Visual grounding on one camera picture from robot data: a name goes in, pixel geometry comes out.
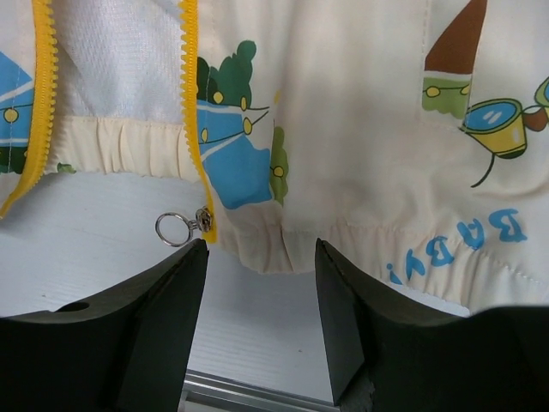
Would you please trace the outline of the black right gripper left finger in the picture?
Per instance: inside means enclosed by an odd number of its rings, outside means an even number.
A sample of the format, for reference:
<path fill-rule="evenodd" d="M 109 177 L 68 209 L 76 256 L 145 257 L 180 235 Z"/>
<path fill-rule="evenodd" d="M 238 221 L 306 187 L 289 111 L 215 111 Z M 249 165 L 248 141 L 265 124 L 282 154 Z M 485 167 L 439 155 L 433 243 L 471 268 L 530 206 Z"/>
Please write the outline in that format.
<path fill-rule="evenodd" d="M 3 318 L 2 410 L 177 410 L 207 265 L 197 239 L 54 312 Z"/>

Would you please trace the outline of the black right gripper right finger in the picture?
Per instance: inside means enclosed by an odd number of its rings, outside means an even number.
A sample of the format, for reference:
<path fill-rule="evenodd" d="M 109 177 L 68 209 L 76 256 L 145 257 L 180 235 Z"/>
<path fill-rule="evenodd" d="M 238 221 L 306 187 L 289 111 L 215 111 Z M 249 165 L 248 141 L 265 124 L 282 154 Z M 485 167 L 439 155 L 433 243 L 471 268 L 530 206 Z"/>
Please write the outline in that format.
<path fill-rule="evenodd" d="M 315 275 L 339 410 L 547 410 L 546 307 L 442 312 L 368 276 L 325 240 Z"/>

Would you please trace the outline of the yellow dinosaur print kids jacket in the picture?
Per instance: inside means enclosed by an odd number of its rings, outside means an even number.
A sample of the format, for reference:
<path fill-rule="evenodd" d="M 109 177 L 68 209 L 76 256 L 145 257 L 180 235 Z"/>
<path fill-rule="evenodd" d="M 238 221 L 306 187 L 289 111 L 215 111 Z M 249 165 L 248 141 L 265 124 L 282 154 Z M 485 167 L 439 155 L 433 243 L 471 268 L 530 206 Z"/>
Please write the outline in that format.
<path fill-rule="evenodd" d="M 548 301 L 545 1 L 4 1 L 1 210 L 47 173 L 198 182 L 262 273 L 325 239 L 476 312 Z"/>

